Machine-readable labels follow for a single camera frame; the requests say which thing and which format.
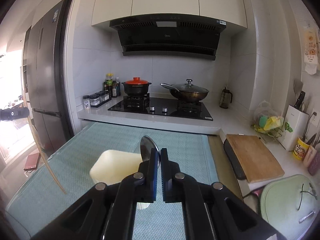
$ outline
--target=gray refrigerator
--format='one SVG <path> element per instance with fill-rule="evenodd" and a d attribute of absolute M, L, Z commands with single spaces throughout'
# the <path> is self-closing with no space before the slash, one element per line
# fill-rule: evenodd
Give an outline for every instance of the gray refrigerator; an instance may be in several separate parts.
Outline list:
<path fill-rule="evenodd" d="M 64 16 L 60 1 L 30 30 L 27 83 L 33 121 L 44 152 L 50 156 L 70 138 L 61 69 L 60 35 Z"/>

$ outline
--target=red pot lid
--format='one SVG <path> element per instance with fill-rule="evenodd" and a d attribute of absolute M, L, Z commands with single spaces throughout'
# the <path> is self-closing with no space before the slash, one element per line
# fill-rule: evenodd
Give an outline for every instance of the red pot lid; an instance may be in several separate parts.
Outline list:
<path fill-rule="evenodd" d="M 140 79 L 139 77 L 134 77 L 133 80 L 128 80 L 125 83 L 130 85 L 143 85 L 148 84 L 148 81 Z"/>

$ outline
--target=pot handle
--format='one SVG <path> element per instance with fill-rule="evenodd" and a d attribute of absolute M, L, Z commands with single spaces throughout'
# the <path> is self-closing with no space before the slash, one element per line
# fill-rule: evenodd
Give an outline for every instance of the pot handle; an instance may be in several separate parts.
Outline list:
<path fill-rule="evenodd" d="M 164 87 L 164 88 L 167 88 L 167 89 L 173 89 L 173 90 L 177 90 L 178 92 L 180 92 L 180 90 L 179 89 L 177 89 L 177 88 L 175 88 L 175 87 L 173 87 L 173 86 L 171 86 L 171 85 L 168 85 L 168 84 L 166 84 L 166 83 L 160 83 L 160 85 L 162 86 L 162 87 Z"/>

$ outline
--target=wooden cutting board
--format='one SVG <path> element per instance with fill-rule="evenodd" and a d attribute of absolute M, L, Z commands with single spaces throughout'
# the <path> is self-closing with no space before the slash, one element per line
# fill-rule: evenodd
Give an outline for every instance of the wooden cutting board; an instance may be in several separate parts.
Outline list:
<path fill-rule="evenodd" d="M 249 183 L 279 178 L 284 170 L 257 136 L 227 134 Z"/>

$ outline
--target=screw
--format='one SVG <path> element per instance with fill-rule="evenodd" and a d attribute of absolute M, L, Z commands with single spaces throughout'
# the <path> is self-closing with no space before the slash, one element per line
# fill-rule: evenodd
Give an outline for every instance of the screw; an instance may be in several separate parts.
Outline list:
<path fill-rule="evenodd" d="M 106 188 L 106 184 L 99 182 L 96 184 L 96 190 L 104 190 Z"/>
<path fill-rule="evenodd" d="M 223 188 L 223 185 L 222 185 L 222 183 L 220 183 L 220 182 L 215 182 L 215 183 L 213 184 L 213 188 L 220 190 L 220 189 Z"/>
<path fill-rule="evenodd" d="M 141 172 L 136 172 L 136 173 L 133 175 L 133 177 L 134 177 L 135 179 L 142 179 L 142 178 L 143 178 L 143 173 L 141 173 Z"/>
<path fill-rule="evenodd" d="M 178 172 L 175 174 L 175 178 L 176 179 L 183 179 L 184 178 L 184 174 L 182 172 Z"/>

